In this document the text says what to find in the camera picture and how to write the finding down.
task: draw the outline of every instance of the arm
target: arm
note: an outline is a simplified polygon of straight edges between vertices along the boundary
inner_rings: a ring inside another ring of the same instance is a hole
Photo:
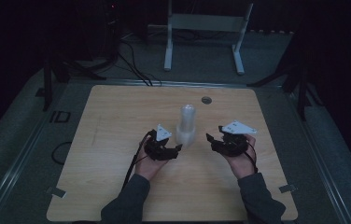
[[[281,223],[281,216],[286,207],[272,199],[272,195],[266,188],[262,174],[255,173],[255,138],[246,134],[246,138],[250,146],[246,153],[251,157],[242,154],[237,157],[227,157],[228,164],[231,166],[233,174],[237,178],[240,187],[242,200],[245,204],[250,224],[255,223]]]
[[[102,209],[102,223],[141,223],[149,181],[167,162],[153,161],[142,149],[137,157],[134,175],[119,196]]]

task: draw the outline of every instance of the gray tape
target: gray tape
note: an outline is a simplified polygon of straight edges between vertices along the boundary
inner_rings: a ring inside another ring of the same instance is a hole
[[[285,185],[283,187],[280,187],[279,189],[280,189],[281,193],[285,193],[285,192],[289,192],[289,191],[293,192],[293,191],[297,190],[298,188],[293,186],[293,185]]]
[[[56,195],[57,197],[60,197],[60,198],[63,198],[65,197],[65,194],[67,192],[65,192],[64,190],[62,189],[57,189],[57,188],[53,188],[53,187],[49,187],[47,189],[47,194],[51,194],[51,195]]]

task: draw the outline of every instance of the hand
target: hand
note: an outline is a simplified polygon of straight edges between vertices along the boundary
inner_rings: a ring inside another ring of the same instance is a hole
[[[246,153],[254,160],[257,160],[257,156],[254,151],[254,146],[255,146],[255,138],[251,135],[245,134],[246,139],[249,143],[248,149]],[[233,174],[236,176],[237,179],[246,177],[248,175],[253,175],[255,174],[255,168],[254,164],[251,162],[251,160],[246,156],[245,153],[241,154],[240,156],[237,157],[228,157],[228,156],[223,156],[228,164],[231,166]]]
[[[138,153],[137,164],[135,165],[134,172],[150,181],[168,161],[152,160],[144,150],[145,145],[146,142],[144,142],[140,152]]]

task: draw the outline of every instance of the white metal stand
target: white metal stand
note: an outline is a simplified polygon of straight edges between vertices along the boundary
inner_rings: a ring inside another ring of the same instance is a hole
[[[209,30],[209,31],[224,31],[238,32],[239,39],[235,45],[232,45],[232,53],[234,63],[238,75],[245,73],[242,58],[240,56],[240,47],[245,37],[248,19],[253,7],[249,3],[244,17],[228,17],[228,16],[212,16],[212,15],[196,15],[196,14],[173,14],[172,0],[169,1],[168,19],[167,19],[167,47],[164,57],[164,70],[172,69],[173,57],[173,29],[190,29],[190,30]]]

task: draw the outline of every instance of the dark gray sleeve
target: dark gray sleeve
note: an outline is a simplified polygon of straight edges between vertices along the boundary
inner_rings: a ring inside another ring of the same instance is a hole
[[[248,223],[281,223],[286,207],[272,199],[261,173],[238,179],[237,183],[248,213]]]
[[[102,209],[101,223],[141,223],[149,187],[148,180],[134,174],[118,198]]]

